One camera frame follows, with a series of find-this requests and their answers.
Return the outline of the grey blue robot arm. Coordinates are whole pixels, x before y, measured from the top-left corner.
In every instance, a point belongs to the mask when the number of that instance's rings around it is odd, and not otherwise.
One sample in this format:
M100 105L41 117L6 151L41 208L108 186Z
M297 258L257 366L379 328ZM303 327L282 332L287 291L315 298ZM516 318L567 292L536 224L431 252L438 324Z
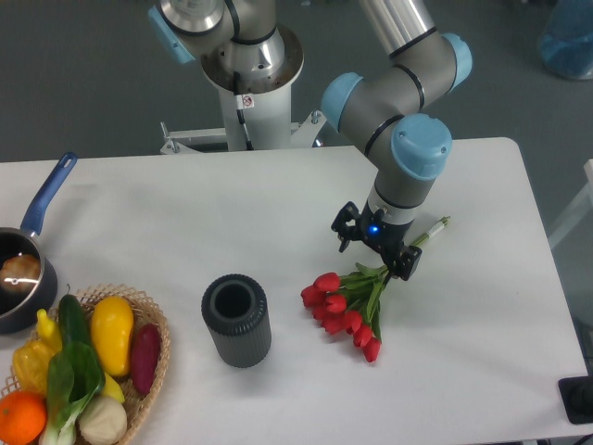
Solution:
M332 228L341 243L377 252L406 280L422 255L404 242L416 210L444 170L452 138L424 108L470 74L471 51L436 28L421 1L365 1L362 9L390 66L379 79L338 76L326 88L326 121L376 168L362 209L347 204ZM148 12L161 44L181 64L198 61L218 89L227 147L285 148L291 137L291 86L304 56L272 1L157 1Z

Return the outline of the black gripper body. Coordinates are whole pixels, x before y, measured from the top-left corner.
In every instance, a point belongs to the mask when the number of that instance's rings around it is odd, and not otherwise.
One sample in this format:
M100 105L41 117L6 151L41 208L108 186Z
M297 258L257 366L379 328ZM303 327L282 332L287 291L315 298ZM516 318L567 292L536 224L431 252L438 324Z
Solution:
M362 241L378 253L398 253L413 223L413 208L367 200L360 216Z

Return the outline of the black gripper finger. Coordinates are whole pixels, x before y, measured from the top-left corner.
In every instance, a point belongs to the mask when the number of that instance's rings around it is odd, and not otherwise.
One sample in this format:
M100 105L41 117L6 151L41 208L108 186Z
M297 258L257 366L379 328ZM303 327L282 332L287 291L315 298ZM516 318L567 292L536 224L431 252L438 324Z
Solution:
M381 258L390 278L408 281L415 273L422 254L423 250L417 246L399 243L397 246L385 248Z
M340 242L339 252L344 252L351 241L361 241L363 239L360 219L360 211L352 201L348 201L336 214L331 229L337 234Z

